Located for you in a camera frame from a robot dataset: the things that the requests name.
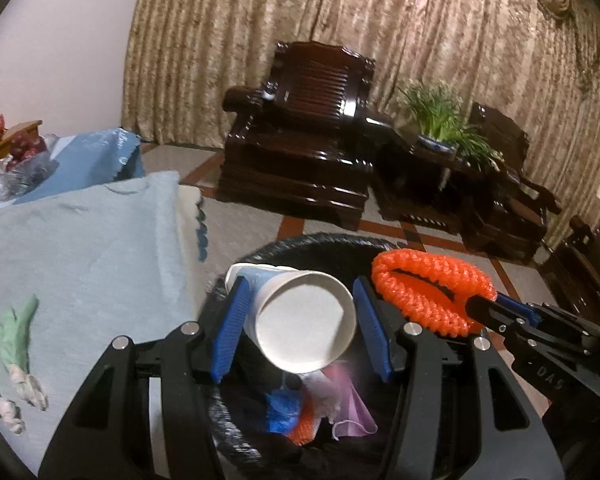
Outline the blue plastic table cover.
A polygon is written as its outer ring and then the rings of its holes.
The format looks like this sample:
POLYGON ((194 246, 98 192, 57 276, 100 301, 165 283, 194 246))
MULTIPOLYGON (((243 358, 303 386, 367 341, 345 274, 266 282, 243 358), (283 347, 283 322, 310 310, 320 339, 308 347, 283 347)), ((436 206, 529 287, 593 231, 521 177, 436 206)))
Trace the blue plastic table cover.
POLYGON ((52 172, 29 191, 6 196, 0 183, 0 209, 90 186, 143 177, 140 137, 122 128, 63 136, 48 155, 52 172))

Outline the glass fruit bowl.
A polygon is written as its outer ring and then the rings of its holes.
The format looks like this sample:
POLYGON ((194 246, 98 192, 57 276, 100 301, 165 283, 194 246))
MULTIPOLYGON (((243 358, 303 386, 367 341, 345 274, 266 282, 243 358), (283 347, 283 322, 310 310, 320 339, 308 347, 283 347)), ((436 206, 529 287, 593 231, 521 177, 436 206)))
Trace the glass fruit bowl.
POLYGON ((46 143, 47 151, 20 162, 13 170, 6 171, 9 154, 0 159, 0 203, 15 200, 33 191, 57 169, 59 162, 53 159, 52 151, 59 138, 54 134, 42 138, 46 143))

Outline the light blue tablecloth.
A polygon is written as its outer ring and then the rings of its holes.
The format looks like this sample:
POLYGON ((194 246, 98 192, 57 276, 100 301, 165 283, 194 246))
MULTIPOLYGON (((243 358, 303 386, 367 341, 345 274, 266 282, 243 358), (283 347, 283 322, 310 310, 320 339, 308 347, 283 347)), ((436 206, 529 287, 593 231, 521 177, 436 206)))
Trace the light blue tablecloth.
MULTIPOLYGON (((0 209, 0 321, 38 298, 29 361, 50 401, 23 405, 24 433, 7 436, 29 469, 114 337, 160 339, 196 316, 200 198, 165 171, 0 209)), ((0 389, 15 393, 1 359, 0 389)))

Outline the blue crumpled wrapper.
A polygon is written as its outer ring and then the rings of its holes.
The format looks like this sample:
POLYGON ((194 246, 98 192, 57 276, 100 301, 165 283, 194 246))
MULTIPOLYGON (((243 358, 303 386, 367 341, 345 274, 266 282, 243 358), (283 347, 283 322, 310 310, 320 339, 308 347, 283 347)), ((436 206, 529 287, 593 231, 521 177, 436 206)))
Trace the blue crumpled wrapper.
POLYGON ((265 395, 266 431, 289 436, 300 420, 304 395, 301 390, 286 387, 265 395))

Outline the green potted plant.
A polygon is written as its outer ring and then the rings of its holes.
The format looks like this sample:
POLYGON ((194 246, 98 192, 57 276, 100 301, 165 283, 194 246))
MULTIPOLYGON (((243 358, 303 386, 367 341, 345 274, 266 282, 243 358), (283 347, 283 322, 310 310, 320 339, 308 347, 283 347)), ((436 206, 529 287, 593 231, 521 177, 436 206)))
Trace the green potted plant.
POLYGON ((483 169, 503 161, 502 153, 460 114, 462 100, 446 82, 407 81, 396 87, 396 105, 415 123, 420 136, 449 148, 461 162, 483 169))

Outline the dark wooden side table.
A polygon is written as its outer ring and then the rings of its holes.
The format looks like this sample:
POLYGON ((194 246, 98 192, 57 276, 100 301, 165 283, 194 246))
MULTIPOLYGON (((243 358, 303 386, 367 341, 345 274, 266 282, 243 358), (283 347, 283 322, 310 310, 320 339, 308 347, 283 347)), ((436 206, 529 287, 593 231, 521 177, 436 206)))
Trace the dark wooden side table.
POLYGON ((392 132, 373 158, 379 212, 387 220, 460 234, 471 188, 490 167, 471 167, 451 152, 435 150, 430 141, 408 143, 392 132))

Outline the black bin with liner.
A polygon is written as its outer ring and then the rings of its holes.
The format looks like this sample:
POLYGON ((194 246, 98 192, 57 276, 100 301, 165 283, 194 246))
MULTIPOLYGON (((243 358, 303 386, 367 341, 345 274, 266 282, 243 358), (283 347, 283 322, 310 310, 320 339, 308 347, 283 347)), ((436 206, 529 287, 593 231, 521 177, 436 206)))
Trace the black bin with liner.
MULTIPOLYGON (((358 278, 366 278, 373 287, 373 258, 390 246, 378 238, 318 233, 268 244, 242 260, 322 271, 338 278, 353 292, 358 278)), ((322 422, 312 442, 298 445, 282 434, 265 431, 264 393, 279 383, 282 374, 265 361, 250 340, 242 338, 232 370, 222 385, 207 393, 216 449, 230 466, 227 478, 382 479, 379 473, 398 390, 374 372, 358 327, 343 363, 370 408, 378 431, 367 437, 336 441, 322 422)))

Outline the beige patterned curtain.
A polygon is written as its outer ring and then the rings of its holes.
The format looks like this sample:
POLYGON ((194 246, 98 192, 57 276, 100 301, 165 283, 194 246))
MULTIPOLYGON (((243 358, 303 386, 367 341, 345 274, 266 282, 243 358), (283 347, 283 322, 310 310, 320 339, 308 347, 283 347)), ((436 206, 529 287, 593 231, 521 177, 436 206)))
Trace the beige patterned curtain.
POLYGON ((224 92, 258 84, 281 41, 373 58, 370 100, 390 110, 411 80, 443 81, 528 132, 524 166, 571 217, 600 222, 600 9, 594 0, 137 0, 122 125, 145 140, 218 148, 224 92))

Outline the pink face mask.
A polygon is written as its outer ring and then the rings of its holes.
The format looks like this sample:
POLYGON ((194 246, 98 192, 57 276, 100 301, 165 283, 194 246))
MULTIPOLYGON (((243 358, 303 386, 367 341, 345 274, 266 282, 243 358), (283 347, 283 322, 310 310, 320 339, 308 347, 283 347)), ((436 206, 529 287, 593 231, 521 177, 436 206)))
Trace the pink face mask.
POLYGON ((376 434, 378 426, 352 382, 350 370, 338 361, 323 370, 339 394, 339 404, 332 418, 332 437, 362 438, 376 434))

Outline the white blue paper cup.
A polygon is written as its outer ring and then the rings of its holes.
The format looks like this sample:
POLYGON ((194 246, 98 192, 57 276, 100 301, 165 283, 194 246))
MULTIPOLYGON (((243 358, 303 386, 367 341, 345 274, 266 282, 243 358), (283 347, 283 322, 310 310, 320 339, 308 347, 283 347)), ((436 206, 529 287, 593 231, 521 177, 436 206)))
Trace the white blue paper cup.
POLYGON ((235 263, 225 287, 249 287, 244 331, 265 358, 302 375, 336 362, 352 342, 358 320, 350 290, 338 278, 290 266, 235 263))

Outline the dark red apples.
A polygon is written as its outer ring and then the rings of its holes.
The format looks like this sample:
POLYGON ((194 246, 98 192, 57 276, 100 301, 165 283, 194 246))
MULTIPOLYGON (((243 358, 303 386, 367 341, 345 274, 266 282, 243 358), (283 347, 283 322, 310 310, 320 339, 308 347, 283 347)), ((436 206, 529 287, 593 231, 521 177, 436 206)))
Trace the dark red apples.
POLYGON ((13 170, 20 162, 46 151, 46 143, 37 132, 17 133, 10 141, 10 159, 6 165, 6 171, 13 170))

